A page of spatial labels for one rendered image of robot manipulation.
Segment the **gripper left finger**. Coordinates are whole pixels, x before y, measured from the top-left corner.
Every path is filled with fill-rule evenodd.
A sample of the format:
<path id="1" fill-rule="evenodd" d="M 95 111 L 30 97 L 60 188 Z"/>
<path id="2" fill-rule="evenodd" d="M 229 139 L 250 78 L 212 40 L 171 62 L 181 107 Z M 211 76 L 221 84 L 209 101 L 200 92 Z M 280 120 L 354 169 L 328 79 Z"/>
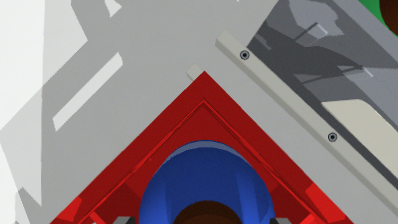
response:
<path id="1" fill-rule="evenodd" d="M 136 219 L 135 217 L 118 216 L 118 218 L 114 221 L 113 224 L 136 224 Z"/>

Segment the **blue bottle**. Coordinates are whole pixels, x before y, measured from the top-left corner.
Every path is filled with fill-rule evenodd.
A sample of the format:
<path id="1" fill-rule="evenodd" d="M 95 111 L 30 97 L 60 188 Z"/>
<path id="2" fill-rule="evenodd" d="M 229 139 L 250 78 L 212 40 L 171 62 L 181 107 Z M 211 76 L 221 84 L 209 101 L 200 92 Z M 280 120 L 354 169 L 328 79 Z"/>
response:
<path id="1" fill-rule="evenodd" d="M 271 194 L 232 147 L 197 140 L 174 150 L 147 184 L 138 224 L 269 224 Z"/>

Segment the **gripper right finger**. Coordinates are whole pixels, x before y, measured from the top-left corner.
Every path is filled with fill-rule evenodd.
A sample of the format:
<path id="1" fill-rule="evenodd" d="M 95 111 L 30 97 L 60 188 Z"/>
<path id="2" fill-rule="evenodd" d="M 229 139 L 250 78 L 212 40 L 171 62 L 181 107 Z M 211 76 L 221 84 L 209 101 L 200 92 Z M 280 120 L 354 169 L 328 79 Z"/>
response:
<path id="1" fill-rule="evenodd" d="M 270 218 L 269 224 L 292 224 L 287 218 Z"/>

